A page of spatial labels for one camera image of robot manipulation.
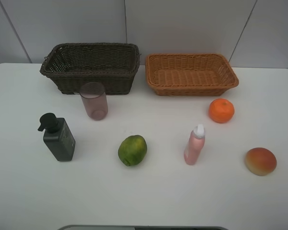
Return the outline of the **dark brown wicker basket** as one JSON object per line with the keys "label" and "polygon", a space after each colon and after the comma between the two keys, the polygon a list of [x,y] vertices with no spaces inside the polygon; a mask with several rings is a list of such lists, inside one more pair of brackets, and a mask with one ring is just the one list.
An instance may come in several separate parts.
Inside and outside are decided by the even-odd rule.
{"label": "dark brown wicker basket", "polygon": [[45,57],[40,73],[63,94],[79,93],[84,84],[99,82],[107,95],[127,95],[139,66],[134,44],[63,43]]}

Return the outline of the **red yellow mango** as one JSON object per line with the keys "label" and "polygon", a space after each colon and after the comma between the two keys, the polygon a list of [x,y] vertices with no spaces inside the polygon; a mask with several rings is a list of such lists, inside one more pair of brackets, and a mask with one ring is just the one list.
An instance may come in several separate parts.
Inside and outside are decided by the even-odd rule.
{"label": "red yellow mango", "polygon": [[270,174],[277,166],[275,155],[266,148],[249,150],[245,155],[244,163],[250,172],[258,176]]}

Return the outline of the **translucent pink plastic cup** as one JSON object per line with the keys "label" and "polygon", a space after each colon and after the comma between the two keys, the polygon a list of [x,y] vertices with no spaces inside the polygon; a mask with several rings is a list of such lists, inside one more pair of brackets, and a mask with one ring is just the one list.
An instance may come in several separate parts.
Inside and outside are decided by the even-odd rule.
{"label": "translucent pink plastic cup", "polygon": [[108,114],[108,103],[105,87],[99,82],[89,82],[80,88],[80,96],[87,115],[99,121]]}

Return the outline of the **orange tangerine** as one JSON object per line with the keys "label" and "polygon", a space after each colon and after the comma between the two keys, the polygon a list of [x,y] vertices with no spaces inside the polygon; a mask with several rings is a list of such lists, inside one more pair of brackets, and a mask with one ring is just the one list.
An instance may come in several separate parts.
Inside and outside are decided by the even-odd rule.
{"label": "orange tangerine", "polygon": [[227,99],[213,100],[208,109],[209,117],[217,123],[226,123],[232,119],[235,113],[234,105]]}

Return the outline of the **green lime fruit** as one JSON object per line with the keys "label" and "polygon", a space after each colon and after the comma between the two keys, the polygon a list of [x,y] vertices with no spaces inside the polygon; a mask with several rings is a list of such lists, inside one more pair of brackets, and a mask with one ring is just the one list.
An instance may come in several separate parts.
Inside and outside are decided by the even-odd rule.
{"label": "green lime fruit", "polygon": [[118,149],[118,157],[125,166],[135,166],[142,162],[147,153],[146,140],[141,135],[127,137]]}

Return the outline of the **orange wicker basket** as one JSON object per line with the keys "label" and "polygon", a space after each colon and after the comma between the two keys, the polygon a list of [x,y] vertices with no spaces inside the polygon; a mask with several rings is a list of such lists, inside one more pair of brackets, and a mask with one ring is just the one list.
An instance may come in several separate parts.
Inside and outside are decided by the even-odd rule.
{"label": "orange wicker basket", "polygon": [[239,84],[229,62],[219,54],[150,54],[145,76],[159,96],[221,96]]}

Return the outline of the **pink spray bottle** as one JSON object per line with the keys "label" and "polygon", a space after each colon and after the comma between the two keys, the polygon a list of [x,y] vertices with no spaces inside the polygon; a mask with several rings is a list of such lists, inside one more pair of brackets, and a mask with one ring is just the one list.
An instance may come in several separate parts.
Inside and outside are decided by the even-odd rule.
{"label": "pink spray bottle", "polygon": [[196,126],[190,133],[188,144],[184,150],[184,159],[188,165],[195,165],[205,143],[203,124]]}

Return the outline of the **black pump dispenser bottle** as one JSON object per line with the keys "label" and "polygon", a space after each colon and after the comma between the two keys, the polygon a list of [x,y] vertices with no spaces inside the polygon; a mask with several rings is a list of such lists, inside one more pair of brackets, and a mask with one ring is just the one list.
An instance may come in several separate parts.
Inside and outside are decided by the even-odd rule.
{"label": "black pump dispenser bottle", "polygon": [[66,120],[57,118],[53,113],[40,117],[38,131],[44,132],[43,141],[59,162],[72,161],[75,150],[75,139]]}

